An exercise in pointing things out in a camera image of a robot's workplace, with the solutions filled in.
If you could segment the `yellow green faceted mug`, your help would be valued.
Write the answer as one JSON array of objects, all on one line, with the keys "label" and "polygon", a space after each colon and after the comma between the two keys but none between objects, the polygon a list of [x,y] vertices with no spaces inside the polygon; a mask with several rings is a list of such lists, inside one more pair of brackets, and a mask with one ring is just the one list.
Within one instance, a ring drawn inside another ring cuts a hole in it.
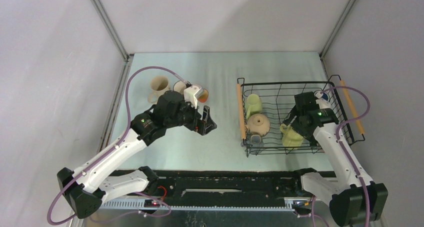
[{"label": "yellow green faceted mug", "polygon": [[282,145],[290,151],[297,149],[304,142],[304,137],[297,133],[290,124],[281,124],[280,131],[283,135]]}]

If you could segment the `floral patterned cream mug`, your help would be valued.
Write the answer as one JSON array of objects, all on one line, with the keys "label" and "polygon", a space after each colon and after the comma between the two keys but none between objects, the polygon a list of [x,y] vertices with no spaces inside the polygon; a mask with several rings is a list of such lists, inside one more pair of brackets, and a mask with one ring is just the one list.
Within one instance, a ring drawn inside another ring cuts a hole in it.
[{"label": "floral patterned cream mug", "polygon": [[166,76],[155,76],[150,82],[151,93],[148,95],[147,101],[150,104],[156,104],[159,98],[170,90],[169,79]]}]

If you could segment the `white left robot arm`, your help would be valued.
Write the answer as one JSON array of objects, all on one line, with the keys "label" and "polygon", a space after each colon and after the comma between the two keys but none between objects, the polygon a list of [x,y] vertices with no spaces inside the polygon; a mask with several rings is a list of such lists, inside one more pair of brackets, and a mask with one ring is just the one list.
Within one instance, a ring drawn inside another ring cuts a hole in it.
[{"label": "white left robot arm", "polygon": [[136,115],[123,135],[95,157],[75,170],[61,169],[57,173],[60,190],[76,216],[85,219],[103,203],[130,193],[156,193],[159,178],[148,166],[121,176],[111,173],[163,137],[168,129],[181,126],[201,136],[217,128],[208,106],[200,114],[182,94],[169,90],[156,104]]}]

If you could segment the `white mug black handle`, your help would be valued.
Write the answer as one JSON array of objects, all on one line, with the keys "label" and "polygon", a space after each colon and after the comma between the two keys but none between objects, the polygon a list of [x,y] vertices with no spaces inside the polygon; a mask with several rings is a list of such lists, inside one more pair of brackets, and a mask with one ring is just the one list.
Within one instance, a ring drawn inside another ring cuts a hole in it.
[{"label": "white mug black handle", "polygon": [[188,85],[184,81],[179,80],[173,85],[172,90],[180,93],[181,95],[184,95],[184,91],[187,88],[188,88]]}]

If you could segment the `beige round speckled mug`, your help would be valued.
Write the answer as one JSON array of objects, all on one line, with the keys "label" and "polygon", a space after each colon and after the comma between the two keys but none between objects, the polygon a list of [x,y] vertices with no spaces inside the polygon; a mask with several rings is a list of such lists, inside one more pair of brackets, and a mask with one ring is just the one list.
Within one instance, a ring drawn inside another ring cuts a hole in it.
[{"label": "beige round speckled mug", "polygon": [[257,113],[249,117],[245,127],[252,135],[265,136],[270,131],[271,124],[267,116]]}]

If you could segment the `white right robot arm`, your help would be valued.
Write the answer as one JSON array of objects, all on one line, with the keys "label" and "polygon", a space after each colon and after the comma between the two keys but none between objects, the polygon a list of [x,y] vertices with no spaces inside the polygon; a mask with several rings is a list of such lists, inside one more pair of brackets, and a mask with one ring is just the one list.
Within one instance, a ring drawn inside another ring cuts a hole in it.
[{"label": "white right robot arm", "polygon": [[376,183],[355,157],[327,95],[320,91],[303,92],[295,95],[294,101],[288,115],[290,126],[304,139],[321,147],[337,182],[330,182],[313,168],[304,168],[291,181],[291,191],[297,196],[309,192],[321,200],[340,227],[368,226],[379,220],[388,190],[383,183]]}]

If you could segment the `small red orange cup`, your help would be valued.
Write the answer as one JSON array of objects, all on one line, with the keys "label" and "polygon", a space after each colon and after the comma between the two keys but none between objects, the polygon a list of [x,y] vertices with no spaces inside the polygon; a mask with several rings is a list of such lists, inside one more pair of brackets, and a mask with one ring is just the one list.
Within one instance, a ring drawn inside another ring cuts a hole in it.
[{"label": "small red orange cup", "polygon": [[207,89],[203,89],[201,95],[197,98],[200,103],[205,103],[209,98],[209,91]]}]

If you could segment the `light green mug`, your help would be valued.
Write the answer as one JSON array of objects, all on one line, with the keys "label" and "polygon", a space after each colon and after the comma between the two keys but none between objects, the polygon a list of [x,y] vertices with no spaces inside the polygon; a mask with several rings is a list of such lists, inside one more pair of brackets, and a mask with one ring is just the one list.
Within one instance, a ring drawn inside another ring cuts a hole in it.
[{"label": "light green mug", "polygon": [[246,105],[246,119],[248,120],[255,114],[261,114],[263,110],[263,103],[257,94],[250,94],[245,101]]}]

